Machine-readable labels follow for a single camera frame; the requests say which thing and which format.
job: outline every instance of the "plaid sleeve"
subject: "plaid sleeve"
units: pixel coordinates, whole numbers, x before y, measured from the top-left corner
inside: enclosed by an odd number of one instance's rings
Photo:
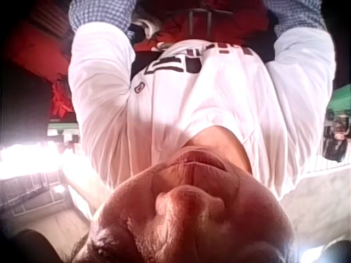
[[[69,19],[73,31],[89,22],[106,22],[118,27],[129,38],[128,31],[136,0],[73,0]]]
[[[321,0],[263,0],[278,18],[275,33],[280,37],[294,27],[312,27],[326,31],[321,15]]]

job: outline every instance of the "lips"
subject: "lips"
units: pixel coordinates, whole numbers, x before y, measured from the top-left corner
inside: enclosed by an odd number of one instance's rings
[[[171,165],[198,162],[216,167],[222,171],[227,171],[224,164],[214,155],[203,151],[189,151],[177,157]]]

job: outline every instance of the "sleeve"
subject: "sleeve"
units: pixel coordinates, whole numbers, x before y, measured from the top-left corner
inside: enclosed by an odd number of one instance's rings
[[[73,31],[90,22],[105,22],[118,27],[129,39],[129,31],[136,0],[72,0],[69,19]]]
[[[135,53],[117,27],[91,22],[77,30],[69,84],[82,148],[110,187],[129,177],[127,101]]]
[[[331,36],[314,28],[289,29],[274,49],[275,61],[267,63],[267,69],[287,130],[288,176],[282,182],[286,193],[298,183],[317,152],[336,63]]]
[[[295,27],[326,31],[321,15],[321,0],[263,0],[263,2],[278,19],[278,24],[274,28],[278,37]]]

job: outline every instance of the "floor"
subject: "floor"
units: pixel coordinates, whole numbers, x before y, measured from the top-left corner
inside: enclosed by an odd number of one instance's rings
[[[303,251],[326,244],[350,231],[351,169],[307,178],[281,201]],[[69,255],[89,224],[67,209],[18,230],[31,228],[45,235],[60,256]]]
[[[23,224],[16,229],[33,229],[43,234],[61,258],[67,258],[73,246],[88,232],[89,223],[75,210],[68,209],[48,216],[42,220]]]

